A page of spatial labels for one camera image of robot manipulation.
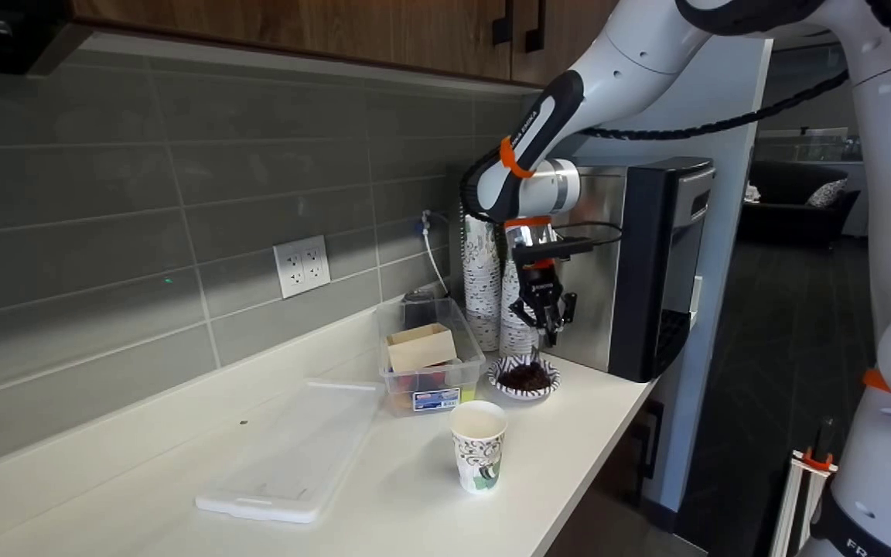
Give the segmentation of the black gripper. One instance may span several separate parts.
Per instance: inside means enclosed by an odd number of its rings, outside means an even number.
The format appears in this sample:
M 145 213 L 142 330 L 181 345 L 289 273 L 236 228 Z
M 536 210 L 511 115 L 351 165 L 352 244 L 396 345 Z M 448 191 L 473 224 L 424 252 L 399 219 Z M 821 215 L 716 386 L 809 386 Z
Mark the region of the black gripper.
M 518 215 L 506 222 L 508 259 L 513 263 L 513 299 L 508 309 L 530 323 L 533 349 L 556 345 L 566 321 L 556 257 L 566 240 L 548 215 Z

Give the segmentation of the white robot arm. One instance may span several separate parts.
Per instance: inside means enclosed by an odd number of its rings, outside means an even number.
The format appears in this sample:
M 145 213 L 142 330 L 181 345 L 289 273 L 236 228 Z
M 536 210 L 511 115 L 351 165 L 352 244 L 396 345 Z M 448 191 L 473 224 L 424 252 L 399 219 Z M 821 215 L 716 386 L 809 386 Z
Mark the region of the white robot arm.
M 585 52 L 470 168 L 465 210 L 485 222 L 546 213 L 546 153 L 581 130 L 626 136 L 640 115 L 759 90 L 775 29 L 814 26 L 842 46 L 871 194 L 877 367 L 801 557 L 891 557 L 891 0 L 618 0 Z

